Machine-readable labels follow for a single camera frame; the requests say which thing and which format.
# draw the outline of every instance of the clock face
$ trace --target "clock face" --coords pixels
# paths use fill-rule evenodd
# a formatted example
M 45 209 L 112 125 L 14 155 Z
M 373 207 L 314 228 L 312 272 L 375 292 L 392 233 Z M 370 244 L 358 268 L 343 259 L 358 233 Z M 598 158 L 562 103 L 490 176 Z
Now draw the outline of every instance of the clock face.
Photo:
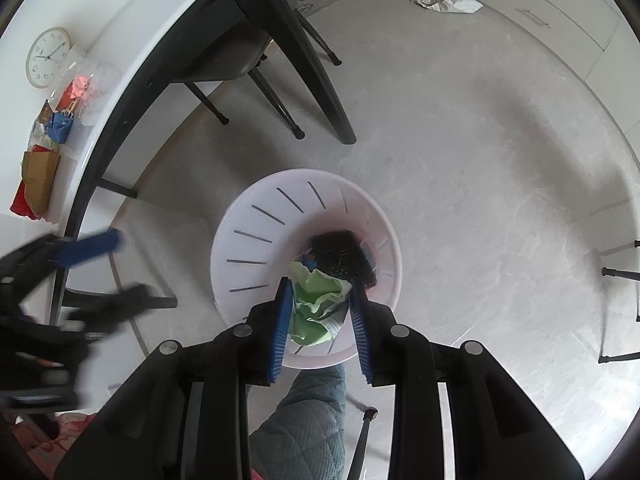
M 64 28 L 50 28 L 40 34 L 27 57 L 29 82 L 36 88 L 48 87 L 65 63 L 70 48 L 69 34 Z

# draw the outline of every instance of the person's leg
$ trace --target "person's leg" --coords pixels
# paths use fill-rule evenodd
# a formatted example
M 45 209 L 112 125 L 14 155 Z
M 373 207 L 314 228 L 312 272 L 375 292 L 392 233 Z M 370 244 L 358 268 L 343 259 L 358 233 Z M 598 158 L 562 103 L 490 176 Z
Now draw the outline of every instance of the person's leg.
M 264 480 L 340 480 L 344 470 L 342 365 L 302 370 L 275 412 L 249 437 Z

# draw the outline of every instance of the drawer handle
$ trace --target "drawer handle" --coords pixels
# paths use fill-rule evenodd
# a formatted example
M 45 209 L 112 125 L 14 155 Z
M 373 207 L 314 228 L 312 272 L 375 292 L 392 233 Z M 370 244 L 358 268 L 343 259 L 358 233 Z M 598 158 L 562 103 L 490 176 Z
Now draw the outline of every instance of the drawer handle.
M 532 22 L 534 22 L 536 25 L 539 25 L 540 27 L 546 27 L 546 28 L 551 28 L 551 25 L 549 25 L 545 20 L 541 20 L 539 17 L 537 17 L 533 12 L 531 12 L 529 9 L 516 9 L 518 12 L 523 13 L 525 16 L 527 16 Z

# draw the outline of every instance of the chair seat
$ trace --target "chair seat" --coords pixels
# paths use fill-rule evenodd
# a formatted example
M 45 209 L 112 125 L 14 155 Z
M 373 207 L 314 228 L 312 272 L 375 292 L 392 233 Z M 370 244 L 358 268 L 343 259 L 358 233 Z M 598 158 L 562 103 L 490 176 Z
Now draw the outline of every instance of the chair seat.
M 248 21 L 220 36 L 174 79 L 175 83 L 228 81 L 242 77 L 260 60 L 271 37 Z

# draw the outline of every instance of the floor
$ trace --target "floor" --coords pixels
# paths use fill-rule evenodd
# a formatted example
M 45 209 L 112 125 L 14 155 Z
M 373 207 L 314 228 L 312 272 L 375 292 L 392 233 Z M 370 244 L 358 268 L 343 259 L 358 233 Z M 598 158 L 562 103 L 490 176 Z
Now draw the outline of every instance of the floor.
M 211 98 L 230 124 L 198 108 L 116 220 L 129 242 L 116 257 L 123 281 L 178 297 L 178 309 L 139 319 L 146 345 L 193 344 L 224 328 L 209 252 L 243 189 L 288 168 L 332 171 L 365 189 L 396 229 L 397 319 L 438 343 L 484 343 L 588 478 L 640 405 L 640 362 L 597 364 L 601 353 L 640 350 L 636 284 L 600 274 L 639 267 L 640 173 L 622 134 L 555 55 L 491 9 L 339 0 L 310 20 L 344 61 L 324 66 L 358 142 L 335 139 L 276 47 L 261 70 L 306 139 L 294 139 L 249 78 L 221 85 Z M 386 478 L 393 389 L 369 388 L 357 360 L 346 368 L 353 399 L 380 410 L 366 478 Z M 252 390 L 252 429 L 295 373 Z M 348 404 L 348 460 L 361 420 Z M 449 440 L 445 448 L 453 478 Z

